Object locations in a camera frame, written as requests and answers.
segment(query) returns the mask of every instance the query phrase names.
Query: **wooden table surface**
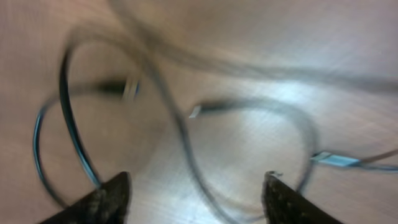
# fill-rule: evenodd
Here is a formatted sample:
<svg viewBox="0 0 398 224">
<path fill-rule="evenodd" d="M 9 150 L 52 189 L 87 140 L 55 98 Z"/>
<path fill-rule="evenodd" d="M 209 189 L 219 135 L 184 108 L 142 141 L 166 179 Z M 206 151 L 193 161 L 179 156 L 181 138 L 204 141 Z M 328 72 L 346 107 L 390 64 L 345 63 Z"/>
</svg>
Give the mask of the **wooden table surface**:
<svg viewBox="0 0 398 224">
<path fill-rule="evenodd" d="M 41 104 L 57 91 L 62 50 L 76 26 L 111 27 L 151 53 L 187 115 L 208 184 L 223 203 L 258 214 L 266 171 L 297 182 L 305 155 L 299 133 L 265 111 L 188 119 L 192 107 L 272 97 L 311 115 L 324 149 L 358 157 L 394 149 L 397 10 L 393 0 L 0 1 L 0 222 L 35 223 L 60 211 L 34 169 L 32 132 Z M 102 178 L 131 174 L 127 222 L 219 223 L 193 186 L 154 84 L 134 63 L 110 46 L 90 44 L 78 51 L 70 80 L 112 75 L 140 79 L 139 94 L 122 102 L 82 96 L 72 104 Z M 44 122 L 41 144 L 45 169 L 68 203 L 93 189 L 59 105 Z M 398 157 L 385 162 L 398 164 Z M 319 166 L 306 197 L 344 223 L 397 223 L 397 186 L 393 174 Z"/>
</svg>

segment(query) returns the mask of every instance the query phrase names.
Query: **brown surface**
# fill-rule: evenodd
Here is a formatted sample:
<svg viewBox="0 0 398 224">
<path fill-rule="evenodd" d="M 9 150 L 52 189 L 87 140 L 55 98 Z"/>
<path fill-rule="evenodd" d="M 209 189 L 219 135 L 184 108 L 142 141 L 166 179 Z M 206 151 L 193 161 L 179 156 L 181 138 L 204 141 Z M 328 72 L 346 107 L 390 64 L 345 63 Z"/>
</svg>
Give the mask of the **brown surface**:
<svg viewBox="0 0 398 224">
<path fill-rule="evenodd" d="M 122 9 L 147 24 L 160 40 L 196 55 L 291 69 L 293 79 L 296 68 L 319 69 L 322 72 L 306 74 L 322 83 L 335 83 L 335 70 L 341 71 L 338 75 L 393 80 L 398 72 L 398 3 L 392 0 L 150 0 L 130 1 Z M 106 1 L 0 1 L 1 223 L 38 222 L 58 211 L 34 170 L 35 114 L 57 89 L 68 31 L 94 21 L 133 36 L 118 19 Z M 236 69 L 197 70 L 167 59 L 164 52 L 171 51 L 163 45 L 151 47 L 158 52 L 153 59 L 178 105 L 187 113 L 203 99 L 271 96 L 310 113 L 325 147 L 368 157 L 398 144 L 394 93 L 369 94 L 318 82 L 230 78 L 227 75 Z M 238 72 L 249 76 L 252 71 Z M 139 76 L 117 50 L 90 45 L 76 56 L 71 81 L 114 74 Z M 73 100 L 73 106 L 85 146 L 103 179 L 121 170 L 131 173 L 129 223 L 218 223 L 192 186 L 175 128 L 150 80 L 142 78 L 134 101 L 84 96 Z M 261 211 L 265 171 L 279 170 L 287 183 L 295 183 L 303 151 L 286 120 L 247 111 L 189 120 L 188 125 L 212 187 L 245 210 Z M 42 149 L 52 182 L 69 202 L 92 189 L 59 106 L 45 121 Z M 398 164 L 398 157 L 388 162 Z M 319 167 L 307 197 L 345 223 L 396 223 L 397 184 L 396 175 Z"/>
</svg>

